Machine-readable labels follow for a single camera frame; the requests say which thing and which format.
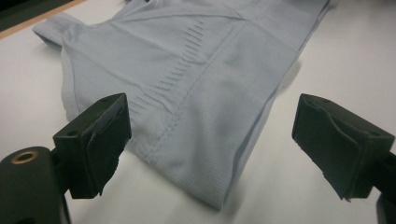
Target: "light blue garment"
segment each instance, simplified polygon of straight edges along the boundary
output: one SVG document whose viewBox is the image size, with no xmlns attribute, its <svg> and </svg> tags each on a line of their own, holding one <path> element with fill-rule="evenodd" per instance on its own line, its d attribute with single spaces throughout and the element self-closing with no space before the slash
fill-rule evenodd
<svg viewBox="0 0 396 224">
<path fill-rule="evenodd" d="M 69 119 L 125 92 L 133 152 L 220 209 L 327 3 L 134 0 L 94 26 L 60 14 L 34 31 L 62 48 Z"/>
</svg>

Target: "white table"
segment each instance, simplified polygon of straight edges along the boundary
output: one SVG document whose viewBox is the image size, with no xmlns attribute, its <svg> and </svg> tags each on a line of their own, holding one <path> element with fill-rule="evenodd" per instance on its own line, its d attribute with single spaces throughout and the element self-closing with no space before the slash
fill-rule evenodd
<svg viewBox="0 0 396 224">
<path fill-rule="evenodd" d="M 66 12 L 93 24 L 123 6 L 123 0 L 88 0 Z M 54 148 L 51 137 L 67 123 L 59 52 L 44 45 L 31 27 L 1 39 L 0 52 L 0 160 L 25 147 Z M 193 199 L 126 148 L 102 197 L 74 201 L 66 193 L 73 222 L 376 223 L 376 189 L 368 199 L 340 201 L 319 168 L 291 139 L 303 92 L 328 98 L 396 134 L 396 2 L 332 3 L 283 80 L 245 171 L 222 211 Z M 391 151 L 396 153 L 396 146 Z"/>
</svg>

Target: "screw hole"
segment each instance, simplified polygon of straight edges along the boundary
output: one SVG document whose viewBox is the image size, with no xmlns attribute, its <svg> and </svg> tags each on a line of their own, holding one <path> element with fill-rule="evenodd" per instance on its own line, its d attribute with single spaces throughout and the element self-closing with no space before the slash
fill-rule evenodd
<svg viewBox="0 0 396 224">
<path fill-rule="evenodd" d="M 77 134 L 78 134 L 78 131 L 71 131 L 71 132 L 67 133 L 67 136 L 74 136 L 74 135 L 77 135 Z"/>
<path fill-rule="evenodd" d="M 34 160 L 38 156 L 38 153 L 36 151 L 26 151 L 22 152 L 21 154 L 18 154 L 12 159 L 13 164 L 23 164 L 29 161 Z"/>
</svg>

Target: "wooden edge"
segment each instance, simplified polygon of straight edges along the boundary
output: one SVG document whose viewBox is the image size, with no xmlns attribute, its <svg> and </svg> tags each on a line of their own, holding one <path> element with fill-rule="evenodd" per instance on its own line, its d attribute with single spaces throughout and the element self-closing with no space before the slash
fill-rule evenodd
<svg viewBox="0 0 396 224">
<path fill-rule="evenodd" d="M 33 25 L 33 24 L 35 24 L 35 23 L 37 23 L 39 21 L 42 21 L 42 20 L 44 20 L 44 19 L 46 19 L 46 18 L 48 18 L 50 16 L 53 16 L 53 15 L 59 13 L 59 12 L 65 11 L 66 9 L 68 9 L 70 7 L 73 7 L 73 6 L 76 6 L 76 5 L 78 5 L 78 4 L 82 3 L 82 2 L 85 2 L 85 1 L 86 0 L 74 0 L 74 1 L 72 1 L 70 3 L 66 3 L 66 4 L 64 4 L 64 5 L 60 6 L 60 7 L 56 7 L 55 9 L 53 9 L 51 11 L 48 11 L 46 13 L 43 13 L 43 14 L 39 15 L 39 16 L 36 16 L 36 17 L 34 17 L 34 18 L 32 18 L 32 19 L 30 19 L 28 21 L 24 21 L 24 22 L 22 22 L 22 23 L 20 23 L 20 24 L 18 24 L 16 26 L 10 27 L 10 28 L 0 32 L 0 39 L 3 39 L 6 36 L 9 36 L 9 35 L 12 35 L 14 33 L 17 33 L 19 30 L 22 30 L 22 29 L 24 29 L 24 28 L 26 28 L 26 27 L 28 27 L 30 25 Z"/>
</svg>

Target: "black plastic part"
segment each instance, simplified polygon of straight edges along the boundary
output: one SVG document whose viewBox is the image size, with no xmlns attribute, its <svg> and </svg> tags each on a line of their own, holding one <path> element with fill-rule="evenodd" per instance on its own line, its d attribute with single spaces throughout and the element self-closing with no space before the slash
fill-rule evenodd
<svg viewBox="0 0 396 224">
<path fill-rule="evenodd" d="M 48 149 L 29 147 L 1 161 L 0 223 L 70 223 Z"/>
<path fill-rule="evenodd" d="M 2 0 L 0 31 L 51 11 L 73 0 Z"/>
<path fill-rule="evenodd" d="M 396 206 L 396 155 L 389 153 L 384 160 L 378 161 L 368 176 L 371 183 L 382 192 L 382 197 Z"/>
<path fill-rule="evenodd" d="M 376 216 L 378 224 L 395 224 L 396 204 L 391 203 L 384 195 L 381 195 L 376 202 Z"/>
<path fill-rule="evenodd" d="M 108 96 L 89 107 L 53 136 L 52 151 L 62 190 L 74 199 L 102 193 L 131 138 L 127 98 Z"/>
<path fill-rule="evenodd" d="M 300 97 L 292 138 L 347 200 L 369 195 L 371 170 L 389 155 L 394 141 L 340 105 L 307 94 Z"/>
</svg>

